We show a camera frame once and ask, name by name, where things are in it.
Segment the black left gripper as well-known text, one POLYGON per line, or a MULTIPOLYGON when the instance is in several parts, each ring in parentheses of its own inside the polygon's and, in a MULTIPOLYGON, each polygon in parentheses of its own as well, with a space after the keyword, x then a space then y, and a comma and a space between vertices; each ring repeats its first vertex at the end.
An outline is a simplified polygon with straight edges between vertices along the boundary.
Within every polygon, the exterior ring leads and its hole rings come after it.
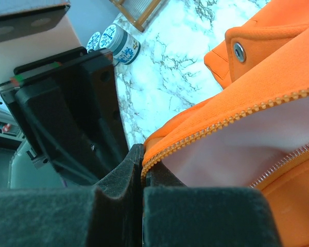
POLYGON ((0 94, 36 167, 93 185, 128 153, 108 49, 72 50, 15 68, 0 94))

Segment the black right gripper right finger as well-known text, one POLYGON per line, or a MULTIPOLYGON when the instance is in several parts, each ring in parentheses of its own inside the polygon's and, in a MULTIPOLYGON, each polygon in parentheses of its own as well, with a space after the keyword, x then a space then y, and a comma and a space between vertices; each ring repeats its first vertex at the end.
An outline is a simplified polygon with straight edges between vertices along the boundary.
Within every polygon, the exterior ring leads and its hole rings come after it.
POLYGON ((269 204, 246 187, 186 187, 164 165, 144 189, 145 246, 281 246, 269 204))

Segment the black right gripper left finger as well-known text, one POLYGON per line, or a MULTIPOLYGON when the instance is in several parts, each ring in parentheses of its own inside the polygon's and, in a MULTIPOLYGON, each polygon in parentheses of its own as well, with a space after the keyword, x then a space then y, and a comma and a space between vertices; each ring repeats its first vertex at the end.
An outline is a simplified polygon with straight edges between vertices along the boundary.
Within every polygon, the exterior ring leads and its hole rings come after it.
POLYGON ((92 186, 0 190, 0 246, 141 246, 144 148, 92 186))

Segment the orange zip jacket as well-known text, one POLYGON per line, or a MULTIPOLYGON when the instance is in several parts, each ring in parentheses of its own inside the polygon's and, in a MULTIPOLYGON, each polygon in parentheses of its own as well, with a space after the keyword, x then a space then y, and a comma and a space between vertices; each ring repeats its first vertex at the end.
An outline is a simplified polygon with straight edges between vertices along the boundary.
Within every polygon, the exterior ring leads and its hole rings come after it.
POLYGON ((204 57, 222 91, 145 141, 187 186, 249 186, 284 246, 309 246, 309 1, 270 1, 204 57))

